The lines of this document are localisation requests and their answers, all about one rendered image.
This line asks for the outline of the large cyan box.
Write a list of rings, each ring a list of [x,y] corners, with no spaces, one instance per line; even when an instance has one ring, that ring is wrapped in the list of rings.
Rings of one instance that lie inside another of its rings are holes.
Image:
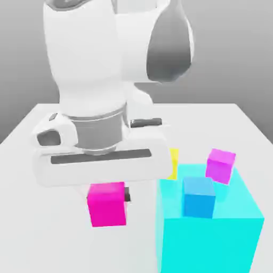
[[[182,179],[203,177],[204,164],[180,164],[177,180],[158,180],[156,254],[159,273],[249,273],[264,216],[237,169],[214,184],[213,217],[182,215]]]

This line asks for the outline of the small yellow cube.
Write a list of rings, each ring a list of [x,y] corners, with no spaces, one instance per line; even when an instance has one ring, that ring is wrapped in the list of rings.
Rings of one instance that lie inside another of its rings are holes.
[[[178,160],[179,160],[179,150],[176,148],[171,148],[171,159],[172,159],[172,174],[168,177],[169,180],[176,180],[178,173]]]

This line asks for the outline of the small purple cube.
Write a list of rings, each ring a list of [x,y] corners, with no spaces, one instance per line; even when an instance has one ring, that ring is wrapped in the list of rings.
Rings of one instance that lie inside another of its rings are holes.
[[[205,176],[214,182],[228,185],[235,158],[236,154],[233,152],[213,148],[207,159]]]

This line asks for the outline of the small blue cube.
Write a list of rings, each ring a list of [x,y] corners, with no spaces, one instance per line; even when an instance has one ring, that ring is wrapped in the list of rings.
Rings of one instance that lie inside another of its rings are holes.
[[[182,214],[193,218],[213,217],[216,194],[213,181],[206,177],[185,177],[182,180]]]

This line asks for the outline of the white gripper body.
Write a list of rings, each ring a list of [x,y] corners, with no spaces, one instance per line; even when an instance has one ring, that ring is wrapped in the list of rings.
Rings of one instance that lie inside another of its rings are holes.
[[[172,173],[172,161],[166,139],[159,135],[129,140],[103,156],[38,151],[33,171],[41,186],[83,186],[164,179]]]

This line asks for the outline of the small magenta cube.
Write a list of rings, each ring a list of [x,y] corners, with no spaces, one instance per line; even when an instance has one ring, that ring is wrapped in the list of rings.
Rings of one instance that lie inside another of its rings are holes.
[[[125,183],[91,184],[87,205],[92,227],[125,226]]]

